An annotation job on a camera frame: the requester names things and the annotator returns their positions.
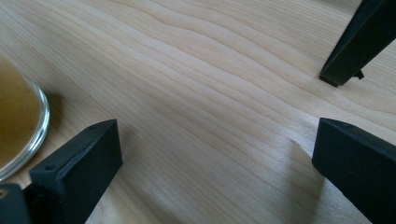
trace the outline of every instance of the wooden table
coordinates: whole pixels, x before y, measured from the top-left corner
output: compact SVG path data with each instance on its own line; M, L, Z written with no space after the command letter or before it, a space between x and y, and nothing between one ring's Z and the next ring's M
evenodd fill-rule
M318 73L360 1L0 1L0 50L47 94L46 141L117 119L124 164L88 223L367 223L311 164L318 118L396 144L396 45Z

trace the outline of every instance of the wood grain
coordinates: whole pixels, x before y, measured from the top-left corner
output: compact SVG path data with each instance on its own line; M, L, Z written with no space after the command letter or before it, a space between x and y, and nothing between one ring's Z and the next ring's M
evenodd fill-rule
M0 50L49 98L27 171L119 121L124 165L88 223L368 223L311 164L318 118L396 144L396 45L318 73L360 1L0 1Z

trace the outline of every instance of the black leg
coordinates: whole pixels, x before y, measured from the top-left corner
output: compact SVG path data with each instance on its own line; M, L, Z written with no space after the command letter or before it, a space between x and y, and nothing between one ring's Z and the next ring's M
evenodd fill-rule
M320 78L334 86L350 78L363 78L361 69L396 38L396 1L363 0Z

